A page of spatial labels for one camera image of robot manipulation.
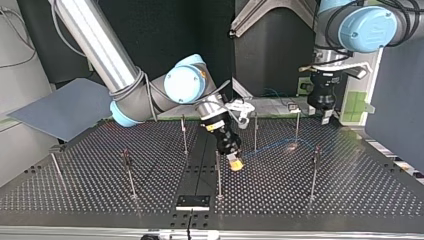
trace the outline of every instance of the perforated metal table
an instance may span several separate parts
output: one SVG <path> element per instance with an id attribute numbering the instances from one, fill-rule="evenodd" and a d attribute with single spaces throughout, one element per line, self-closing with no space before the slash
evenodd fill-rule
<path id="1" fill-rule="evenodd" d="M 125 129 L 108 122 L 58 154 L 63 180 L 50 158 L 0 189 L 0 225 L 424 233 L 424 186 L 333 122 L 260 119 L 237 130 L 245 167 L 231 172 L 220 159 L 223 199 L 217 195 L 215 139 L 187 122 L 147 122 Z M 322 149 L 311 201 L 312 154 Z M 121 160 L 134 160 L 138 199 L 131 198 Z M 207 212 L 176 211 L 181 195 L 210 196 Z"/>

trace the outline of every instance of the yellow sticker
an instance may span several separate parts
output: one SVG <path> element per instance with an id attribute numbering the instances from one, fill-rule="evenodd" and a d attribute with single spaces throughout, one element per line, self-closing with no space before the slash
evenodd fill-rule
<path id="1" fill-rule="evenodd" d="M 200 74 L 202 75 L 203 78 L 206 78 L 206 73 L 204 71 L 200 71 Z"/>
<path id="2" fill-rule="evenodd" d="M 212 132 L 213 130 L 215 130 L 217 128 L 220 128 L 220 127 L 222 127 L 224 125 L 225 125 L 225 122 L 221 120 L 221 121 L 219 121 L 217 123 L 214 123 L 214 124 L 211 124 L 211 125 L 206 126 L 206 130 L 208 130 L 209 132 Z"/>
<path id="3" fill-rule="evenodd" d="M 209 126 L 206 126 L 206 130 L 208 130 L 209 132 L 210 131 L 213 131 L 215 128 L 214 128 L 214 125 L 212 124 L 212 125 L 209 125 Z"/>

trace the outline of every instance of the metal rod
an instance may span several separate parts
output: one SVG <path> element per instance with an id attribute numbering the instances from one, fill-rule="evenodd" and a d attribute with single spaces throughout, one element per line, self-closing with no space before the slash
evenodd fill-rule
<path id="1" fill-rule="evenodd" d="M 124 151 L 122 152 L 122 160 L 124 163 L 124 168 L 126 168 L 127 173 L 128 173 L 128 178 L 130 180 L 130 184 L 131 184 L 131 191 L 132 191 L 132 198 L 133 199 L 137 199 L 137 193 L 135 192 L 135 185 L 134 185 L 134 179 L 132 177 L 132 161 L 130 158 L 130 152 L 128 150 L 128 148 L 125 148 Z"/>
<path id="2" fill-rule="evenodd" d="M 317 173 L 318 173 L 318 169 L 321 166 L 321 149 L 319 146 L 315 147 L 313 161 L 314 161 L 314 176 L 312 178 L 311 199 L 309 203 L 312 203 L 312 201 L 314 201 L 314 198 L 315 198 L 315 185 L 317 180 Z"/>
<path id="3" fill-rule="evenodd" d="M 222 195 L 222 186 L 221 186 L 221 166 L 220 166 L 220 155 L 218 153 L 218 151 L 215 151 L 215 155 L 216 155 L 216 168 L 218 171 L 218 200 L 222 200 L 224 198 L 224 196 Z"/>
<path id="4" fill-rule="evenodd" d="M 134 180 L 133 180 L 133 178 L 132 178 L 132 173 L 131 173 L 131 169 L 130 169 L 130 168 L 128 169 L 128 177 L 130 178 L 131 189 L 132 189 L 132 192 L 133 192 L 132 197 L 133 197 L 134 199 L 137 199 L 137 198 L 138 198 L 138 196 L 137 196 L 137 193 L 135 192 Z"/>
<path id="5" fill-rule="evenodd" d="M 296 136 L 295 136 L 296 145 L 299 138 L 299 123 L 300 123 L 300 111 L 297 113 L 297 120 L 296 120 Z"/>
<path id="6" fill-rule="evenodd" d="M 68 194 L 68 190 L 66 189 L 65 179 L 63 178 L 62 171 L 60 170 L 60 167 L 59 167 L 59 164 L 57 162 L 56 156 L 54 155 L 54 153 L 50 153 L 50 156 L 53 159 L 54 166 L 55 166 L 56 171 L 57 171 L 57 175 L 59 176 L 60 182 L 62 183 L 63 188 L 65 189 L 65 193 Z"/>
<path id="7" fill-rule="evenodd" d="M 137 69 L 96 1 L 56 0 L 55 3 L 58 16 L 109 91 L 117 92 L 134 83 Z"/>
<path id="8" fill-rule="evenodd" d="M 255 112 L 255 153 L 258 150 L 258 113 Z"/>
<path id="9" fill-rule="evenodd" d="M 314 194 L 315 194 L 315 184 L 317 180 L 317 168 L 314 167 L 314 177 L 312 179 L 312 188 L 311 188 L 311 199 L 310 202 L 314 201 Z"/>
<path id="10" fill-rule="evenodd" d="M 187 155 L 188 154 L 188 149 L 187 149 L 187 135 L 186 135 L 186 127 L 185 127 L 185 117 L 184 117 L 184 115 L 181 117 L 181 130 L 183 131 L 183 136 L 184 136 L 184 153 Z"/>

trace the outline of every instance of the white wall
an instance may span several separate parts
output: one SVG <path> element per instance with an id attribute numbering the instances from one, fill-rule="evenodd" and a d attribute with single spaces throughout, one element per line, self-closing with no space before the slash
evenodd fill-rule
<path id="1" fill-rule="evenodd" d="M 16 0 L 0 5 L 19 11 Z M 20 22 L 11 16 L 24 34 Z M 32 54 L 0 16 L 0 66 L 21 62 Z M 38 57 L 15 67 L 0 68 L 0 186 L 48 155 L 57 140 L 24 124 L 4 123 L 6 115 L 51 93 Z"/>

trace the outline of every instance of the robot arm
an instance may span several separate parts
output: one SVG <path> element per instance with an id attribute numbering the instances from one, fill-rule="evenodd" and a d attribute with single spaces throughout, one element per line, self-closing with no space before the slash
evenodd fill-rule
<path id="1" fill-rule="evenodd" d="M 353 53 L 372 53 L 386 46 L 397 46 L 424 35 L 419 9 L 422 1 L 378 1 L 380 5 L 361 6 L 360 0 L 322 0 L 318 11 L 315 62 L 312 72 L 314 90 L 308 103 L 323 111 L 328 122 L 334 105 L 333 87 L 342 73 L 361 79 L 371 70 L 367 63 L 346 64 Z"/>
<path id="2" fill-rule="evenodd" d="M 202 58 L 195 54 L 178 62 L 167 74 L 149 81 L 134 65 L 101 9 L 92 0 L 50 0 L 88 60 L 109 89 L 110 109 L 122 126 L 131 127 L 166 112 L 179 104 L 194 104 L 202 126 L 217 138 L 218 151 L 229 160 L 231 169 L 240 170 L 241 140 L 231 129 L 230 109 L 241 111 L 248 123 L 250 104 L 225 105 L 219 89 Z"/>

